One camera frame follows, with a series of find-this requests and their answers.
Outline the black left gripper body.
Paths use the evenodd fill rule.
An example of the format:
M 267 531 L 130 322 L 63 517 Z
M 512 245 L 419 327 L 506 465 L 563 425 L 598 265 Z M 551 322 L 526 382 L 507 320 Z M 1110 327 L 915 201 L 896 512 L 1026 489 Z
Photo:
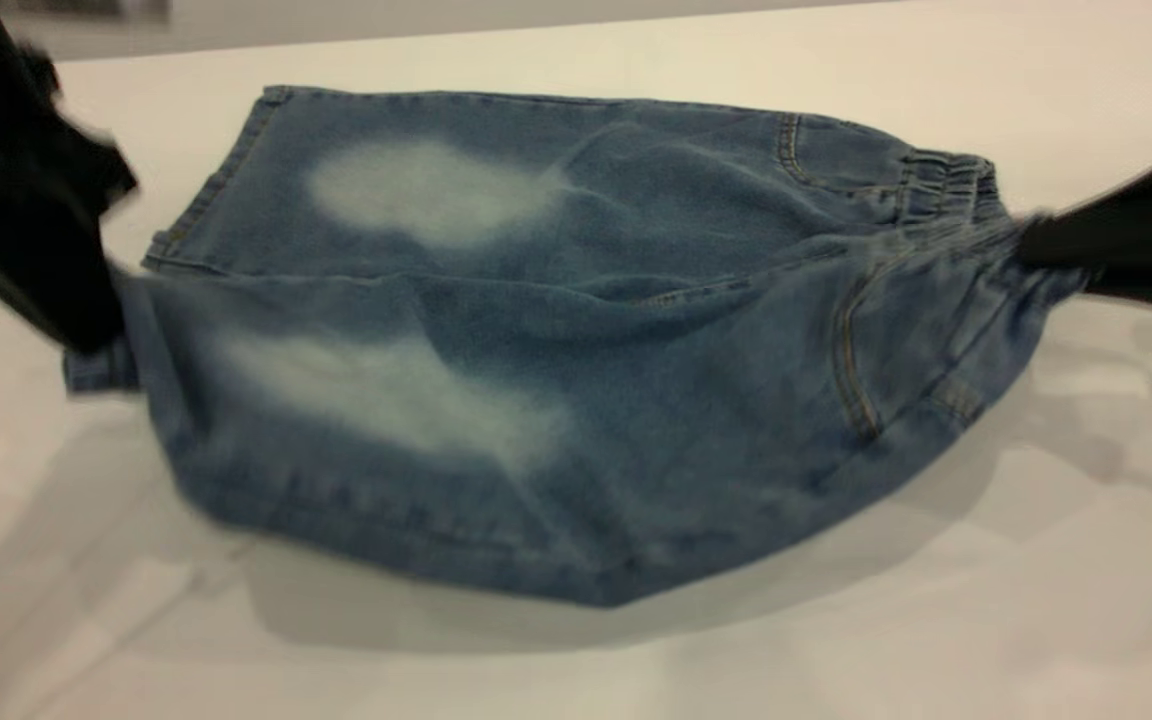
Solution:
M 103 218 L 138 181 L 113 141 L 65 118 L 59 94 L 50 55 L 0 18 L 0 255 L 104 263 Z

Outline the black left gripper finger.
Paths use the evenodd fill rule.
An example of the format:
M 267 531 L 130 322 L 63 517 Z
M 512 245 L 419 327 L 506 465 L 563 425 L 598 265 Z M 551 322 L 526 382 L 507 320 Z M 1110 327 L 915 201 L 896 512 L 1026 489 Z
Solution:
M 0 302 L 38 333 L 79 354 L 100 350 L 126 328 L 100 252 L 37 258 L 0 253 Z

